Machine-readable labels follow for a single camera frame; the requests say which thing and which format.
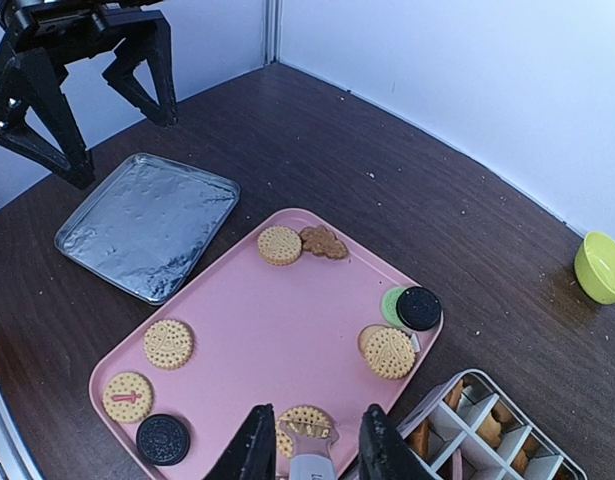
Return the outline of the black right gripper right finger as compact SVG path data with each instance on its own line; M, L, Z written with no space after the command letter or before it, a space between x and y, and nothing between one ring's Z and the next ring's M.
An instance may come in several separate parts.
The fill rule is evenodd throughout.
M360 480L432 479L378 404L363 414L358 462Z

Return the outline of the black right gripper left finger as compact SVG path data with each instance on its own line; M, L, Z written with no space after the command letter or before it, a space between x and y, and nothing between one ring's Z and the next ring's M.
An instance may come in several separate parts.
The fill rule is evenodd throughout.
M276 428L273 406L256 405L211 469L211 479L275 478Z

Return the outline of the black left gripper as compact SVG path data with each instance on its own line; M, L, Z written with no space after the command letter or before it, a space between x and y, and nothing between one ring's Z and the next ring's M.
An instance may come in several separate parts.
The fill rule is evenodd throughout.
M103 78L152 123L174 125L171 29L160 12L145 9L152 4L0 1L0 146L78 189L94 181L91 154L61 90L67 69L38 46L120 42Z

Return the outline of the lilac divided storage box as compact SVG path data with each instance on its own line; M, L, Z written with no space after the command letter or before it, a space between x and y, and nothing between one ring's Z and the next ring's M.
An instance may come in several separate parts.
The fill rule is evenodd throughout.
M436 386L398 424L425 479L585 479L483 371Z

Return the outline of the clear plastic box lid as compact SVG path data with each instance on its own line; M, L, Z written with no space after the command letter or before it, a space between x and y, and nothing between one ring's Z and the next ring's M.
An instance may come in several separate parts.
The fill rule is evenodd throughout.
M54 244L101 279L158 306L181 288L239 198L231 179L138 153L81 203Z

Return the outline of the brown flower cookie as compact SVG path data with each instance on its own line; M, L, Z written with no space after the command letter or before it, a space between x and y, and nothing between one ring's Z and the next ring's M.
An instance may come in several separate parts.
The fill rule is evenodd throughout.
M305 227L299 232L299 236L303 250L314 256L342 260L349 254L346 245L324 225Z

